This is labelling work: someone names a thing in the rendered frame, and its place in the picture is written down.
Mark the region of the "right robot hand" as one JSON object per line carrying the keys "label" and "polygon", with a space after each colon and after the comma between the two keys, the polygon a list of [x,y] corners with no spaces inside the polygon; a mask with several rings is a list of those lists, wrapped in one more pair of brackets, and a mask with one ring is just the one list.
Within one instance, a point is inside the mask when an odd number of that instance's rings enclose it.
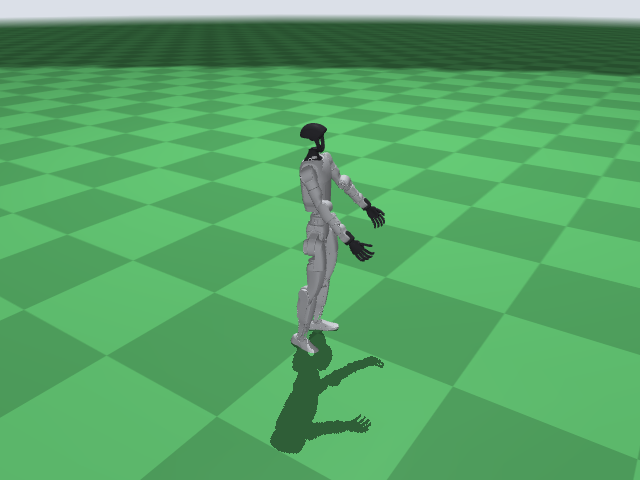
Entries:
{"label": "right robot hand", "polygon": [[[358,240],[354,240],[355,237],[349,231],[346,231],[345,233],[350,238],[350,240],[347,243],[344,243],[344,244],[345,245],[349,245],[351,252],[358,258],[358,260],[364,262],[365,260],[368,260],[369,258],[373,257],[372,255],[375,252],[370,252],[370,251],[368,251],[367,249],[364,248],[364,246],[372,247],[371,244],[360,243]],[[367,254],[369,254],[369,255],[367,255],[365,252]]]}

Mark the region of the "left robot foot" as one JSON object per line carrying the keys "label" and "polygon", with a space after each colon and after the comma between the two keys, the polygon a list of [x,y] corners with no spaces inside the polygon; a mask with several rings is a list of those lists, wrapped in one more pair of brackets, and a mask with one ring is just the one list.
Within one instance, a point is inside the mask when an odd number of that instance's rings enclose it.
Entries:
{"label": "left robot foot", "polygon": [[[318,321],[318,320],[317,320]],[[315,322],[317,322],[315,321]],[[339,325],[337,323],[333,323],[333,322],[329,322],[326,320],[321,319],[321,323],[315,324],[314,320],[312,320],[309,330],[323,330],[323,331],[331,331],[331,330],[336,330],[339,328]]]}

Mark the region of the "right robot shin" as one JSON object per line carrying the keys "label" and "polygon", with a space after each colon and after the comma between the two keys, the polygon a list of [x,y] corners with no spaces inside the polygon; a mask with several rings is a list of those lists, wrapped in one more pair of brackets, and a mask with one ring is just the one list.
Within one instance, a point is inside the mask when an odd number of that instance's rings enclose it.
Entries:
{"label": "right robot shin", "polygon": [[[317,296],[313,298],[310,302],[308,291],[306,289],[301,289],[298,293],[299,299],[297,302],[297,318],[298,319],[298,339],[303,341],[303,338],[306,339],[307,332],[309,330],[310,324],[312,322],[316,303]],[[304,334],[306,333],[305,337]],[[301,339],[302,336],[302,339]]]}

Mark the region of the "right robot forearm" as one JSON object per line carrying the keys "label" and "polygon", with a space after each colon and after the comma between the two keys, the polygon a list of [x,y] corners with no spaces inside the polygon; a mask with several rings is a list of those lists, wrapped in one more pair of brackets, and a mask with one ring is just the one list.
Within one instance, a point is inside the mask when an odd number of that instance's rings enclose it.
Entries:
{"label": "right robot forearm", "polygon": [[321,203],[318,205],[318,211],[325,223],[328,223],[331,229],[333,229],[334,234],[337,235],[342,242],[347,243],[350,238],[346,235],[345,232],[348,230],[346,229],[345,225],[343,225],[341,221],[339,221],[337,215],[334,212],[330,212],[328,206],[325,203]]}

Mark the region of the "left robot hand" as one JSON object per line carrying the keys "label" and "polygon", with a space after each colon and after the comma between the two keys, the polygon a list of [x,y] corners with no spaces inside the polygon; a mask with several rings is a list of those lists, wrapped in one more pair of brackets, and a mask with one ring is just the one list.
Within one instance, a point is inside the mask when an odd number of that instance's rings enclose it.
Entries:
{"label": "left robot hand", "polygon": [[[365,203],[366,203],[368,206],[366,206],[365,208],[362,208],[362,209],[363,209],[364,211],[365,211],[365,210],[367,211],[367,215],[368,215],[368,217],[369,217],[369,218],[371,218],[371,220],[372,220],[372,222],[373,222],[373,224],[374,224],[374,229],[376,228],[376,223],[375,223],[375,221],[377,222],[378,228],[380,227],[380,224],[381,224],[381,227],[382,227],[382,226],[383,226],[383,224],[385,223],[385,219],[384,219],[384,217],[383,217],[383,216],[385,216],[384,212],[383,212],[382,210],[380,210],[380,209],[378,209],[378,208],[374,207],[374,206],[371,206],[371,203],[370,203],[366,198],[364,198],[364,201],[365,201]],[[382,216],[379,212],[380,212],[383,216]],[[378,216],[378,215],[379,215],[379,216]],[[377,217],[377,218],[376,218],[376,217]],[[373,219],[373,218],[375,219],[375,221],[374,221],[374,219]],[[382,219],[382,220],[381,220],[381,219]],[[378,220],[380,221],[380,224],[379,224],[379,221],[378,221]],[[382,221],[383,221],[383,223],[382,223]]]}

